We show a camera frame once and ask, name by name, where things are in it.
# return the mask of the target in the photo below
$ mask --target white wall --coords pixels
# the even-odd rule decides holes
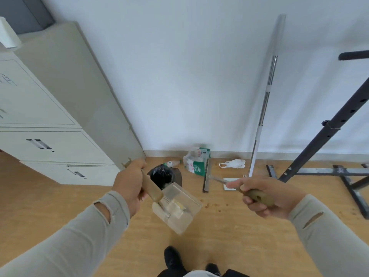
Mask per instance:
[[[44,0],[86,36],[143,149],[251,151],[275,20],[287,13],[259,151],[300,152],[369,76],[369,0]],[[369,103],[321,150],[369,154]]]

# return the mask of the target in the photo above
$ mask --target black pants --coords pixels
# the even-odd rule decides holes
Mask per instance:
[[[185,270],[172,270],[172,269],[165,269],[158,277],[183,277],[188,272]],[[238,271],[234,271],[232,269],[228,269],[223,275],[223,277],[250,277],[249,275],[242,274]]]

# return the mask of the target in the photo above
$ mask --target black shoe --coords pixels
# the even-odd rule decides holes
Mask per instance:
[[[168,269],[186,271],[179,252],[173,246],[164,250],[164,260]]]
[[[220,274],[220,271],[219,271],[218,266],[216,264],[214,264],[214,263],[208,263],[206,265],[206,267],[205,267],[205,270],[208,271],[208,272],[210,272],[210,273],[213,273],[216,276],[222,276]]]

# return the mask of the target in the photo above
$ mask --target green and white bag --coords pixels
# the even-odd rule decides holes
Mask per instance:
[[[205,176],[206,163],[209,158],[210,149],[196,148],[189,151],[183,157],[183,164],[188,171],[197,175]]]

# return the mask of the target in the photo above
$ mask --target squat rack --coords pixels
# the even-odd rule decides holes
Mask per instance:
[[[339,60],[353,60],[369,58],[369,51],[344,52],[338,57]],[[311,140],[306,148],[292,162],[287,170],[277,178],[273,165],[266,168],[270,177],[274,177],[286,183],[294,175],[305,176],[339,176],[353,200],[360,209],[365,219],[369,219],[369,206],[360,195],[359,190],[369,185],[369,166],[362,164],[363,168],[344,168],[342,165],[334,165],[333,168],[302,168],[339,130],[341,127],[367,102],[369,99],[369,78],[351,96],[346,104],[335,114],[331,120],[322,122],[323,128]],[[366,176],[353,183],[349,176]]]

